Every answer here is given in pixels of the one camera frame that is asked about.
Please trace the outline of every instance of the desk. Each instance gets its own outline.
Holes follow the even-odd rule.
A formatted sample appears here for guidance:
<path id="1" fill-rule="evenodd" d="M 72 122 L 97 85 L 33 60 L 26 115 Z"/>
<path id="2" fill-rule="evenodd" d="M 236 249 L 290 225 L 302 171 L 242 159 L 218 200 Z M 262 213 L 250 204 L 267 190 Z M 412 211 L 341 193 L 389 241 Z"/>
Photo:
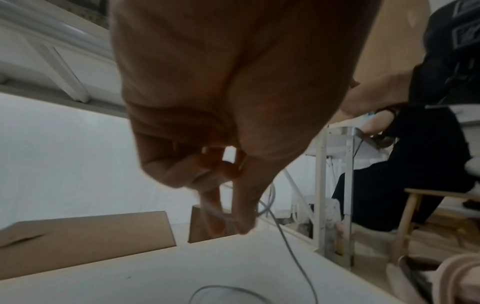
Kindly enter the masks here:
<path id="1" fill-rule="evenodd" d="M 343 257 L 340 258 L 334 253 L 327 252 L 325 248 L 325 221 L 323 212 L 315 212 L 313 221 L 313 237 L 318 245 L 319 252 L 344 265 L 351 267 L 353 248 L 351 243 L 352 232 L 352 199 L 354 191 L 354 160 L 386 158 L 388 152 L 377 146 L 369 136 L 365 135 L 359 128 L 337 127 L 327 128 L 312 141 L 305 155 L 316 156 L 315 183 L 317 187 L 315 210 L 324 210 L 325 198 L 325 170 L 326 159 L 341 159 L 345 162 L 345 189 L 344 189 L 344 236 L 343 236 Z"/>
<path id="2" fill-rule="evenodd" d="M 321 304 L 401 304 L 383 290 L 289 237 Z M 188 303 L 208 284 L 249 288 L 276 304 L 312 303 L 312 292 L 278 231 L 253 231 L 0 281 L 2 304 Z M 258 303 L 235 292 L 211 290 L 200 303 Z"/>

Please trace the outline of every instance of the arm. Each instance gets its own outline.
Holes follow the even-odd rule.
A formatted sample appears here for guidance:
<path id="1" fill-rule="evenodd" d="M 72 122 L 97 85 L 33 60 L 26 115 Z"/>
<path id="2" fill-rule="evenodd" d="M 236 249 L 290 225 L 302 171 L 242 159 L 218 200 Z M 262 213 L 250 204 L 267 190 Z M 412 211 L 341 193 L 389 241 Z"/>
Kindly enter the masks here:
<path id="1" fill-rule="evenodd" d="M 394 120 L 395 116 L 390 111 L 380 111 L 366 124 L 360 127 L 366 135 L 372 136 L 384 131 Z"/>
<path id="2" fill-rule="evenodd" d="M 352 119 L 409 98 L 412 71 L 399 72 L 350 90 L 329 123 Z"/>

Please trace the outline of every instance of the gray cable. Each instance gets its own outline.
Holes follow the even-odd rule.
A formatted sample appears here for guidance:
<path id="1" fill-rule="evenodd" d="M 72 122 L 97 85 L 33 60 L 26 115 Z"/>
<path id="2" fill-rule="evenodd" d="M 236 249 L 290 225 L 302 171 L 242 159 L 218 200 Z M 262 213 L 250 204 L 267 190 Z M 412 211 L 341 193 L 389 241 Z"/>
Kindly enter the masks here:
<path id="1" fill-rule="evenodd" d="M 224 187 L 227 187 L 227 188 L 230 188 L 232 189 L 232 187 L 230 186 L 227 186 L 227 185 L 223 185 Z M 286 248 L 288 249 L 288 252 L 290 253 L 290 256 L 292 257 L 293 261 L 295 262 L 296 266 L 298 267 L 298 269 L 300 270 L 300 272 L 302 273 L 302 275 L 304 276 L 305 280 L 307 281 L 307 283 L 309 284 L 310 286 L 310 289 L 313 293 L 313 298 L 315 300 L 315 304 L 319 304 L 319 298 L 317 296 L 317 291 L 315 290 L 315 287 L 312 283 L 312 281 L 310 280 L 309 276 L 307 275 L 307 273 L 305 272 L 305 269 L 302 267 L 302 265 L 300 265 L 300 262 L 299 260 L 297 259 L 297 257 L 295 256 L 292 248 L 290 247 L 290 244 L 289 242 L 287 241 L 287 237 L 285 236 L 284 234 L 284 231 L 282 230 L 282 227 L 280 227 L 280 223 L 279 223 L 279 220 L 275 217 L 274 213 L 271 211 L 271 207 L 273 205 L 273 202 L 275 201 L 275 196 L 276 196 L 276 191 L 275 191 L 275 186 L 273 185 L 273 183 L 270 185 L 270 193 L 268 195 L 268 204 L 265 204 L 264 202 L 262 202 L 261 200 L 259 201 L 259 203 L 264 207 L 264 210 L 262 210 L 261 212 L 258 213 L 258 216 L 262 215 L 262 214 L 265 214 L 266 212 L 268 214 L 271 215 L 271 217 L 273 218 L 274 222 L 275 222 L 275 225 L 276 227 L 278 228 L 278 231 L 280 232 L 280 235 L 283 239 L 283 241 L 285 242 L 285 245 L 286 245 Z M 208 211 L 217 211 L 216 209 L 213 209 L 213 208 L 208 208 Z M 229 216 L 225 216 L 225 214 L 223 213 L 219 213 L 219 212 L 216 212 L 214 213 L 215 216 L 218 216 L 224 220 L 227 220 L 227 221 L 233 221 L 233 218 L 232 217 L 229 217 Z M 205 289 L 211 289 L 211 288 L 222 288 L 222 289 L 229 289 L 229 290 L 234 290 L 234 291 L 238 291 L 238 292 L 243 292 L 243 293 L 246 293 L 246 294 L 250 294 L 256 298 L 258 298 L 259 300 L 261 300 L 263 303 L 265 304 L 275 304 L 273 301 L 269 300 L 268 298 L 264 297 L 263 295 L 255 292 L 255 291 L 252 291 L 252 290 L 249 290 L 249 289 L 245 289 L 245 288 L 241 288 L 241 287 L 235 287 L 235 286 L 227 286 L 227 285 L 207 285 L 207 286 L 203 286 L 199 289 L 197 289 L 190 297 L 190 300 L 188 301 L 188 304 L 192 304 L 192 301 L 193 299 L 195 298 L 195 296 L 202 290 L 205 290 Z"/>

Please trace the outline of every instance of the chair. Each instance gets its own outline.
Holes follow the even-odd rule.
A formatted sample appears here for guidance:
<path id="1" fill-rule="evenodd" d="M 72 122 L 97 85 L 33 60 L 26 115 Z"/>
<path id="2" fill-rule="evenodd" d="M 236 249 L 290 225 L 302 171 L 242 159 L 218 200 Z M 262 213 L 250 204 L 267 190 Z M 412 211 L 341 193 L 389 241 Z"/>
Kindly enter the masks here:
<path id="1" fill-rule="evenodd" d="M 403 210 L 403 215 L 400 220 L 400 225 L 393 241 L 393 245 L 390 253 L 390 261 L 397 264 L 399 258 L 405 255 L 408 252 L 409 241 L 414 240 L 421 243 L 424 243 L 428 246 L 440 248 L 443 250 L 451 251 L 454 253 L 470 253 L 471 250 L 465 248 L 463 243 L 463 235 L 460 233 L 460 228 L 462 228 L 463 223 L 459 221 L 457 224 L 450 224 L 447 227 L 443 226 L 443 230 L 450 230 L 457 238 L 458 246 L 450 246 L 439 242 L 437 240 L 431 240 L 426 238 L 419 238 L 412 236 L 412 231 L 415 227 L 428 226 L 419 225 L 412 223 L 412 218 L 416 210 L 419 209 L 420 204 L 422 203 L 422 197 L 424 195 L 440 196 L 440 197 L 454 197 L 468 199 L 471 201 L 476 201 L 480 204 L 480 196 L 470 193 L 456 193 L 456 192 L 445 192 L 445 191 L 436 191 L 436 190 L 423 190 L 423 189 L 405 189 L 405 192 L 409 193 L 408 200 L 406 202 L 405 209 Z"/>

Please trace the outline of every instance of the chair leg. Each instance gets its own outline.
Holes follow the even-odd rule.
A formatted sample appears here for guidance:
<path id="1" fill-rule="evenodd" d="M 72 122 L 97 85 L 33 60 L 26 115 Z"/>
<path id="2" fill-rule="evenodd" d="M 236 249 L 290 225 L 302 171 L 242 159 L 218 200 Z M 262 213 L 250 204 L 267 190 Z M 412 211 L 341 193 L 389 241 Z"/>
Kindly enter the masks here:
<path id="1" fill-rule="evenodd" d="M 390 262 L 395 265 L 405 252 L 405 235 L 407 235 L 409 232 L 412 217 L 414 216 L 415 209 L 417 208 L 417 205 L 420 204 L 421 200 L 421 194 L 412 193 L 406 201 L 406 206 L 403 210 L 403 215 L 401 216 L 400 220 L 400 225 L 398 226 L 398 231 L 391 247 Z"/>

